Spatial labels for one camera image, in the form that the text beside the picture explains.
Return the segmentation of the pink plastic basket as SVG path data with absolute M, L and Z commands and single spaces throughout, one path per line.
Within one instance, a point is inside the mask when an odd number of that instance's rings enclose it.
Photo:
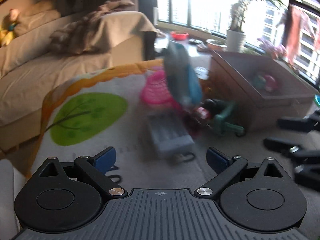
M 140 93 L 140 99 L 154 109 L 181 109 L 169 92 L 163 70 L 156 71 L 147 77 L 145 86 Z

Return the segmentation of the red black doll keychain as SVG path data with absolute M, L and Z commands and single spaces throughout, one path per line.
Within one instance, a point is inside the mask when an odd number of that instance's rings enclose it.
M 183 121 L 188 133 L 192 137 L 197 137 L 208 127 L 209 121 L 212 119 L 210 111 L 203 107 L 198 107 L 191 112 L 188 112 L 183 117 Z

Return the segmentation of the red bowl on sill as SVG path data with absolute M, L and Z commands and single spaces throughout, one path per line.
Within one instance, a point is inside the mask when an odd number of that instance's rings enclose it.
M 182 31 L 171 31 L 170 35 L 175 41 L 184 41 L 189 37 L 188 33 Z

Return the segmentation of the green toy figure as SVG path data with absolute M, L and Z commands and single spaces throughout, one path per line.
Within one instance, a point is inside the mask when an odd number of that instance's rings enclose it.
M 216 135 L 224 136 L 228 132 L 234 133 L 237 137 L 246 135 L 245 128 L 233 122 L 233 115 L 236 108 L 234 101 L 206 99 L 202 107 L 210 113 L 207 126 Z

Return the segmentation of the blue white wipes packet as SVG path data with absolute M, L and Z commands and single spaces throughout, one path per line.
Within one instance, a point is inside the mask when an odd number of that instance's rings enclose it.
M 202 100 L 202 88 L 185 47 L 169 41 L 163 65 L 167 87 L 174 100 L 185 109 L 199 105 Z

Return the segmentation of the grey battery holder tray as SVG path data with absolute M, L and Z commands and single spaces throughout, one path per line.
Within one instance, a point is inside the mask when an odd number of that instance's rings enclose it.
M 175 111 L 153 112 L 147 116 L 151 141 L 160 159 L 186 154 L 194 145 L 182 118 Z

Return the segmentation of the colourful printed play mat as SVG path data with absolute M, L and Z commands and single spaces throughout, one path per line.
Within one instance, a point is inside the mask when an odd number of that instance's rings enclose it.
M 205 131 L 192 137 L 189 153 L 157 157 L 147 116 L 181 113 L 141 101 L 156 71 L 103 69 L 47 95 L 32 176 L 14 202 L 17 239 L 304 239 L 306 198 L 276 157 L 263 153 L 261 140 L 245 148 L 249 134 Z M 116 150 L 116 162 L 105 176 L 126 197 L 102 198 L 76 178 L 75 159 L 107 147 Z M 209 147 L 247 159 L 248 167 L 219 197 L 195 197 L 216 176 L 206 161 Z

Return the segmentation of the yellow stuffed toy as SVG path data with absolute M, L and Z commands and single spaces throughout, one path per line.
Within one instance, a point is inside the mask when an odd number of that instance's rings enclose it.
M 1 47 L 5 47 L 15 38 L 14 28 L 20 14 L 18 9 L 10 9 L 9 14 L 1 22 Z

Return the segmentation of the beige sofa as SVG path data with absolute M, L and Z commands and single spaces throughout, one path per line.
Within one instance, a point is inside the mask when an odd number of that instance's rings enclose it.
M 156 28 L 134 8 L 102 18 L 80 55 L 50 51 L 50 35 L 88 13 L 47 22 L 1 48 L 1 151 L 8 152 L 40 133 L 41 107 L 53 89 L 78 75 L 154 58 Z

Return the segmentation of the white plant pot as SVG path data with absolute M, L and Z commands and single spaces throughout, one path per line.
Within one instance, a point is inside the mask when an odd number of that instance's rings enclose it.
M 246 34 L 239 31 L 227 30 L 227 51 L 240 53 L 245 44 Z

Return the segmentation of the brown blanket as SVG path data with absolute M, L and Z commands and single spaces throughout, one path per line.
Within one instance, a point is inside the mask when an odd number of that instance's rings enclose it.
M 108 0 L 82 17 L 80 20 L 67 24 L 50 35 L 50 51 L 60 54 L 80 55 L 92 51 L 90 42 L 98 31 L 102 18 L 106 15 L 125 11 L 135 4 L 131 0 Z

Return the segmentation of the pink round toy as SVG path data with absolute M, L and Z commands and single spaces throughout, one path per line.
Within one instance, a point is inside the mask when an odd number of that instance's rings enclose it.
M 255 73 L 251 79 L 251 84 L 257 90 L 265 90 L 270 93 L 279 88 L 276 78 L 265 72 Z

